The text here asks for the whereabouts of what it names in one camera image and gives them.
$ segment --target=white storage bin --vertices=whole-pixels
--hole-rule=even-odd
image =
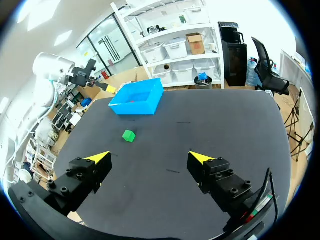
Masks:
[[[188,56],[185,37],[177,37],[167,41],[163,46],[171,59],[181,59]]]
[[[175,73],[177,81],[184,83],[194,80],[192,69],[194,69],[192,61],[180,61],[174,64],[172,71]]]
[[[154,78],[161,78],[162,85],[170,84],[173,81],[171,68],[169,68],[168,70],[165,70],[164,64],[157,66],[152,76]]]
[[[146,46],[141,49],[141,53],[150,64],[163,61],[167,56],[166,49],[163,45],[163,43],[156,43],[155,45]]]
[[[207,7],[196,6],[183,10],[187,16],[188,24],[208,24],[210,23]]]
[[[126,2],[132,7],[137,8],[140,5],[146,3],[148,0],[126,0]]]
[[[210,78],[215,79],[215,63],[211,58],[197,59],[193,62],[198,74],[206,73]]]

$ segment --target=blue plastic bin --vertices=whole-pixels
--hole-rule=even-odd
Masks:
[[[118,115],[154,115],[164,93],[160,78],[124,85],[109,103]]]

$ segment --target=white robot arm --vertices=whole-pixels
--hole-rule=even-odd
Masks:
[[[23,162],[23,153],[26,149],[31,133],[37,128],[39,123],[52,111],[58,100],[58,93],[53,82],[63,85],[73,83],[77,86],[93,87],[94,85],[107,89],[108,84],[96,82],[96,79],[90,77],[91,72],[95,71],[96,61],[90,59],[86,68],[75,67],[73,61],[53,54],[40,53],[34,60],[33,73],[36,75],[36,85],[34,91],[33,104],[25,114],[21,124],[18,127],[16,139],[14,141],[15,150],[12,156],[8,157],[5,164],[3,175],[4,182],[13,183],[8,179],[6,169],[12,166],[14,160]]]

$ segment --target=yellow object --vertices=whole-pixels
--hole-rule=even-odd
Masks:
[[[204,162],[208,161],[208,160],[215,160],[215,158],[213,157],[209,157],[209,156],[205,156],[193,151],[189,152],[190,154],[192,154],[202,165],[204,164]]]
[[[109,153],[110,153],[109,151],[106,151],[94,156],[86,157],[85,159],[90,159],[91,161],[95,161],[95,164],[97,164],[101,159],[103,159]]]
[[[109,93],[115,94],[116,88],[111,85],[108,85],[108,87],[106,88],[106,91]]]

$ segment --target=black chair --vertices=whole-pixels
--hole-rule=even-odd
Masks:
[[[254,37],[252,37],[252,40],[255,44],[255,47],[259,55],[259,62],[257,59],[254,59],[254,61],[257,63],[257,66],[254,69],[254,71],[258,74],[259,79],[262,83],[262,86],[257,85],[255,87],[255,90],[270,90],[273,93],[277,93],[280,95],[284,94],[289,96],[288,87],[290,85],[290,82],[272,72],[274,61],[272,61],[269,58],[265,46],[262,42],[258,41]]]

